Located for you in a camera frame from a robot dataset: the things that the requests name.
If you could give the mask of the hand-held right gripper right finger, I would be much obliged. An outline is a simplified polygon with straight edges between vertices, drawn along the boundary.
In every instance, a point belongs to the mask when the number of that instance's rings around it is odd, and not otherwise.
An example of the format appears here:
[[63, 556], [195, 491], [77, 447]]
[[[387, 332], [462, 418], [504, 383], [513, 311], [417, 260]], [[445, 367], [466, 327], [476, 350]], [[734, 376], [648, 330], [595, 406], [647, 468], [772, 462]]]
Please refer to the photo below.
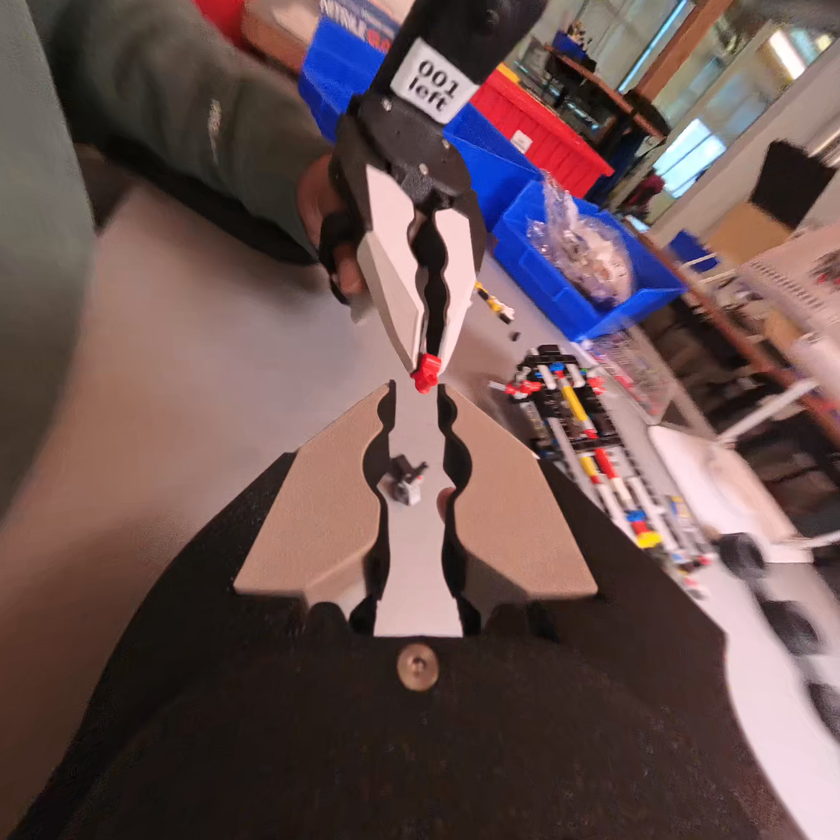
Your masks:
[[537, 456], [454, 388], [437, 388], [437, 416], [454, 485], [442, 566], [459, 619], [594, 596], [595, 578]]

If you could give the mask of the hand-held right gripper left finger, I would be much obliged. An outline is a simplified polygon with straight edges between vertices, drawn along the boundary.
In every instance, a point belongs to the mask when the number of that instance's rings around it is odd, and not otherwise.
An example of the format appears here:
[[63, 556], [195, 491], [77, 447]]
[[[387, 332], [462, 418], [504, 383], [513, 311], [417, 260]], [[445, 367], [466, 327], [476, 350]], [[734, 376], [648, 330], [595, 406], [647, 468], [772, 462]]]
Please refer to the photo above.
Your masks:
[[390, 561], [378, 486], [390, 464], [396, 387], [389, 381], [300, 446], [234, 579], [238, 595], [375, 610]]

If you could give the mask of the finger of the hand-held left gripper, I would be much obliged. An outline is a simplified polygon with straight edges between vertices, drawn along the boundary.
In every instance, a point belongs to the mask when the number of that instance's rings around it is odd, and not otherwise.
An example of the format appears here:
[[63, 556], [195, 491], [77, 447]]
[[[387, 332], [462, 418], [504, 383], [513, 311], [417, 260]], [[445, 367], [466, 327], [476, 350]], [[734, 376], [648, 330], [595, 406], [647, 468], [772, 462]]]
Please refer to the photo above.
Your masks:
[[357, 260], [385, 332], [406, 372], [413, 374], [427, 325], [426, 302], [417, 288], [419, 265], [408, 240], [415, 207], [386, 172], [367, 164], [364, 174], [370, 222]]
[[476, 284], [476, 268], [467, 216], [439, 210], [423, 232], [427, 283], [426, 352], [446, 369], [463, 328]]

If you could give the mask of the small grey black lego assembly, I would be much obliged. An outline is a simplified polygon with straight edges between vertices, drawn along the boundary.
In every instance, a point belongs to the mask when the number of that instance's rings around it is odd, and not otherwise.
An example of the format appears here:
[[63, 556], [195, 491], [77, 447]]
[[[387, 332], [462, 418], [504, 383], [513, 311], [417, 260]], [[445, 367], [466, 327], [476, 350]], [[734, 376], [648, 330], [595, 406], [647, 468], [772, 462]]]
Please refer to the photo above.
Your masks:
[[428, 470], [428, 463], [422, 461], [419, 465], [412, 465], [404, 455], [392, 458], [388, 474], [392, 480], [393, 498], [407, 507], [414, 507], [422, 496], [424, 475]]

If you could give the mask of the person's left forearm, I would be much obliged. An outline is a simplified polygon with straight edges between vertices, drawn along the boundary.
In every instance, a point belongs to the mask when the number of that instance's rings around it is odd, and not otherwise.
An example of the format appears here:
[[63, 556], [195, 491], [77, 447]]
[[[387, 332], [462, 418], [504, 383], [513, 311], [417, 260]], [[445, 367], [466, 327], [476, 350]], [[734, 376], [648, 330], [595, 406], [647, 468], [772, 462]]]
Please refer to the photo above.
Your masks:
[[317, 249], [298, 183], [330, 151], [308, 107], [194, 2], [29, 2], [74, 140], [133, 142]]

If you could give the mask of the person's left hand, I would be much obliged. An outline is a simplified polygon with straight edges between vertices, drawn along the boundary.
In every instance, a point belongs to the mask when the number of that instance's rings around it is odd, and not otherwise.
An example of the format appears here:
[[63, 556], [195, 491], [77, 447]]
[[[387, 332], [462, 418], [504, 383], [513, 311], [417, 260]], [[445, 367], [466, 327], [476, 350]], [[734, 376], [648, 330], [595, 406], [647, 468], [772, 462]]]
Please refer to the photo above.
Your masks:
[[[331, 154], [312, 162], [297, 184], [297, 209], [313, 246], [319, 246], [321, 228], [327, 216], [344, 210], [342, 197], [334, 189], [329, 173]], [[347, 298], [366, 292], [361, 268], [352, 244], [339, 243], [333, 250], [339, 289]]]

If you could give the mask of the blue white glove box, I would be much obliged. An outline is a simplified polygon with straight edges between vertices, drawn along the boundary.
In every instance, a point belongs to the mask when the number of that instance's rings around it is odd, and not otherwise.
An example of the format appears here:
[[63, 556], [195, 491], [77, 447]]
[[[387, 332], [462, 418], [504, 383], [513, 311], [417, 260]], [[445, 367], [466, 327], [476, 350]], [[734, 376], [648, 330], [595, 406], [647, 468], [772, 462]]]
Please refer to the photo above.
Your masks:
[[381, 53], [389, 50], [402, 25], [380, 1], [319, 1], [318, 12]]

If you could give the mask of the clear plastic parts bags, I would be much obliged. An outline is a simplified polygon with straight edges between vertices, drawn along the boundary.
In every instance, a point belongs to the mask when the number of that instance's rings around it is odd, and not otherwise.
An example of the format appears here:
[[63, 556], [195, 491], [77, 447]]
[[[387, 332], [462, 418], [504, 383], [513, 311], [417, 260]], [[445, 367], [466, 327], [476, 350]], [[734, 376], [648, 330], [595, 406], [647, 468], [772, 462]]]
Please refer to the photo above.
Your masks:
[[542, 173], [544, 219], [529, 219], [530, 245], [593, 305], [615, 308], [631, 297], [632, 263], [621, 235], [586, 214], [554, 177]]

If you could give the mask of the red storage bin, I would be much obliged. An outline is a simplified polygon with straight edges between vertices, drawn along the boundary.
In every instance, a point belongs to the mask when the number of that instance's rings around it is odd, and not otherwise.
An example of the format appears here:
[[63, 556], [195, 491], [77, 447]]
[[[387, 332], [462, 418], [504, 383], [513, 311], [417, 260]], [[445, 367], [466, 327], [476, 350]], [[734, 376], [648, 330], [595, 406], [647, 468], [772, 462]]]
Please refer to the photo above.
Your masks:
[[573, 196], [585, 197], [600, 178], [614, 174], [612, 166], [508, 70], [496, 68], [470, 103]]

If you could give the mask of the clear plastic parts tray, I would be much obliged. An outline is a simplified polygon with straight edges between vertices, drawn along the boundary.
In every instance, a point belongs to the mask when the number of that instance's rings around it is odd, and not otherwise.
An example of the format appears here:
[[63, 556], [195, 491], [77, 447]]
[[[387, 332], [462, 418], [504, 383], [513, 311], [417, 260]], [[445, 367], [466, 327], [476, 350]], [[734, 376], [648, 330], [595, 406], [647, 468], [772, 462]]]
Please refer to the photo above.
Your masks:
[[634, 404], [647, 425], [659, 425], [676, 395], [676, 384], [644, 334], [623, 328], [582, 339], [580, 348]]

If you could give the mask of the wooden workbench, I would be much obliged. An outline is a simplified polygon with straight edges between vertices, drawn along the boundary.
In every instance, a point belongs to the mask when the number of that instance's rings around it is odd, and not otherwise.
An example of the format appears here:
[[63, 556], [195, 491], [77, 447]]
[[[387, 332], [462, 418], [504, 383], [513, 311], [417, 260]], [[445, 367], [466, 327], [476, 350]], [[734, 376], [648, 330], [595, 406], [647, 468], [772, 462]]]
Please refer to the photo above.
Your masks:
[[610, 103], [609, 108], [613, 114], [612, 131], [630, 121], [656, 141], [665, 141], [668, 138], [671, 133], [668, 121], [650, 98], [638, 89], [621, 93], [596, 74], [595, 64], [591, 60], [577, 60], [550, 45], [545, 46], [545, 51], [545, 70], [550, 79], [573, 82], [577, 96], [587, 90], [597, 90], [596, 96]]

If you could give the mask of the white instruction booklet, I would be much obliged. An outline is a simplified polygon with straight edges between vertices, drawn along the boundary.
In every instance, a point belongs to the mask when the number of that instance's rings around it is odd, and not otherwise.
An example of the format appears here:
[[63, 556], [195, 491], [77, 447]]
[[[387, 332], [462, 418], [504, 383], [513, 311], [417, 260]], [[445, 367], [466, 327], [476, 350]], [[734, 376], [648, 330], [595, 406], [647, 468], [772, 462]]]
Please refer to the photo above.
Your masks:
[[767, 563], [813, 563], [792, 521], [735, 451], [664, 425], [649, 427], [647, 435], [699, 525], [752, 536]]

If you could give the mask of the red container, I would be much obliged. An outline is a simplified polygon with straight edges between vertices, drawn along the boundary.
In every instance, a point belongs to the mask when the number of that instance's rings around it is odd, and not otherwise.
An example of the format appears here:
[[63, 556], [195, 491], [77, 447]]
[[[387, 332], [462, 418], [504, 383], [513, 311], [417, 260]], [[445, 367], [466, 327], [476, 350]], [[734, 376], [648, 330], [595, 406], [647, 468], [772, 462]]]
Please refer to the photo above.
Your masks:
[[202, 16], [236, 47], [243, 44], [242, 21], [246, 1], [195, 1]]

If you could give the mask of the small blue bin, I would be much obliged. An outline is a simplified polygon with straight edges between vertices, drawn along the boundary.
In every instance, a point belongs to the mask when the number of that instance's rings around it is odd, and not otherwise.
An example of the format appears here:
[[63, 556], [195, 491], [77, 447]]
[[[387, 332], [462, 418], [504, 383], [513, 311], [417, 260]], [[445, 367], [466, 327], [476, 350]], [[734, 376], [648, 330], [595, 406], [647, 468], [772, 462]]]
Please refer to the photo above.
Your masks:
[[697, 236], [687, 229], [680, 230], [668, 243], [675, 261], [697, 274], [718, 268], [720, 260]]

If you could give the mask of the tan cardboard box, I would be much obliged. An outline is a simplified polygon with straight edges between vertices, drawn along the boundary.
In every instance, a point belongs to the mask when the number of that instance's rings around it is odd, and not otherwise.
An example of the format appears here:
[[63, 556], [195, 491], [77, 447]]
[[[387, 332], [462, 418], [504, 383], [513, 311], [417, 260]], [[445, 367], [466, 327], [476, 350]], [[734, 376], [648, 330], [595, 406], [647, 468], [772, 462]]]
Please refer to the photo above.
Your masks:
[[730, 209], [711, 231], [706, 244], [728, 266], [750, 262], [767, 250], [782, 245], [792, 228], [749, 201]]

